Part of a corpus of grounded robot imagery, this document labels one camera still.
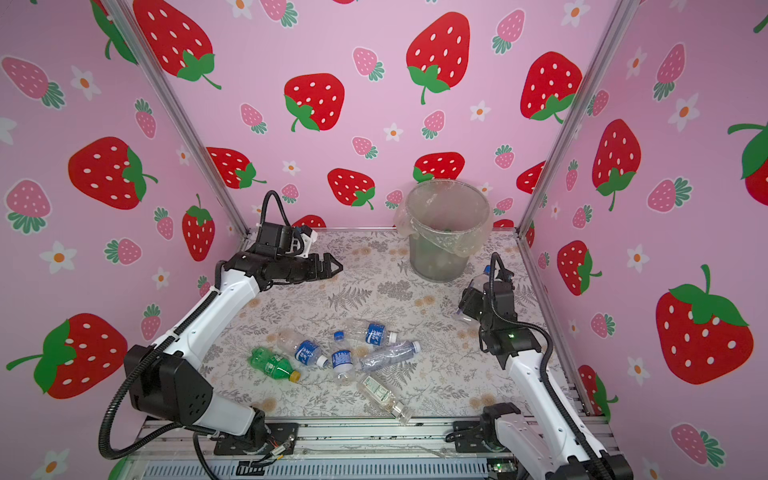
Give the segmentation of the green bottle yellow cap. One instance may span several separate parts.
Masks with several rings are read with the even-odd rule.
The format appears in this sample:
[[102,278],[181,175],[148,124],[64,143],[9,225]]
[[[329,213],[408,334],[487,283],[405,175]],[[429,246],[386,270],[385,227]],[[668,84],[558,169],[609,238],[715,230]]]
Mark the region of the green bottle yellow cap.
[[275,380],[287,380],[291,383],[298,383],[301,378],[300,372],[292,367],[287,358],[274,353],[266,347],[254,349],[248,358],[248,364],[253,369]]

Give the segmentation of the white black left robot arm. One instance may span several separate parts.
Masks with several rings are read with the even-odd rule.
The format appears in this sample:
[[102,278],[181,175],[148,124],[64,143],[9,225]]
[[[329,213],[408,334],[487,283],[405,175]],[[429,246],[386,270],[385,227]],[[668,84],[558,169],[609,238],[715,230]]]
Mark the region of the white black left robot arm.
[[131,406],[175,428],[219,433],[257,450],[269,430],[264,413],[214,391],[200,373],[209,349],[261,292],[334,277],[343,265],[329,253],[269,257],[238,252],[217,265],[210,292],[151,346],[132,347],[124,366]]

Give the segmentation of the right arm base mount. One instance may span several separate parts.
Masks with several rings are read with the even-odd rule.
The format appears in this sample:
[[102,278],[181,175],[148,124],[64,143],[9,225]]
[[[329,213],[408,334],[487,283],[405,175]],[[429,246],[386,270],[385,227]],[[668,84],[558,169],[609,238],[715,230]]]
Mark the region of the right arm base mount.
[[477,421],[455,421],[444,441],[452,443],[459,453],[508,452],[497,438],[495,422],[504,415],[521,413],[511,402],[485,406]]

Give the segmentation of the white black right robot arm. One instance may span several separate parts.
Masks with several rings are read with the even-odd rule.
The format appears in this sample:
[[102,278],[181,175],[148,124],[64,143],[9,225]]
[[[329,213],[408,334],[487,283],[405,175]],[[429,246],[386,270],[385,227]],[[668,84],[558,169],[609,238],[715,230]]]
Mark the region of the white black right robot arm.
[[540,345],[537,325],[516,320],[512,285],[470,284],[458,313],[479,322],[481,350],[498,360],[520,390],[540,431],[531,429],[519,407],[498,403],[483,409],[476,427],[455,431],[455,444],[480,436],[488,448],[508,450],[517,461],[519,479],[634,477],[624,456],[608,452],[550,377],[551,346]]

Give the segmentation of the clear square bottle green label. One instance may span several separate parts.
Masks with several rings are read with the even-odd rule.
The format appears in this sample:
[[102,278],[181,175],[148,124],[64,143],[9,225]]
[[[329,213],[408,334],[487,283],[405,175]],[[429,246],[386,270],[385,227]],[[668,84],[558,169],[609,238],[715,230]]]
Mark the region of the clear square bottle green label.
[[391,415],[401,425],[408,425],[412,412],[388,386],[370,374],[363,374],[357,382],[361,393],[375,406]]

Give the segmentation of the Fiji bottle red flower label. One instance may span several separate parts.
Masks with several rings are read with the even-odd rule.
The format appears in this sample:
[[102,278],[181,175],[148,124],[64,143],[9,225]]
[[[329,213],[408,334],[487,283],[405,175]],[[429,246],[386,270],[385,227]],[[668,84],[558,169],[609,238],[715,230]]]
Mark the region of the Fiji bottle red flower label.
[[454,317],[464,322],[481,322],[486,312],[488,300],[488,288],[490,266],[487,265],[483,272],[475,276],[462,291],[461,298]]

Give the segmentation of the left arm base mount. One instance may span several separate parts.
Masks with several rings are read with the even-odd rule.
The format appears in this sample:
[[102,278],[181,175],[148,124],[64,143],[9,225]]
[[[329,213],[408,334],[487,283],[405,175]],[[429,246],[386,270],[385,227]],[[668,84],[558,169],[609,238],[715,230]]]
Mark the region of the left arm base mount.
[[273,458],[291,455],[298,437],[299,424],[295,422],[268,422],[265,413],[253,408],[255,417],[242,436],[221,434],[216,441],[216,456],[254,455]]

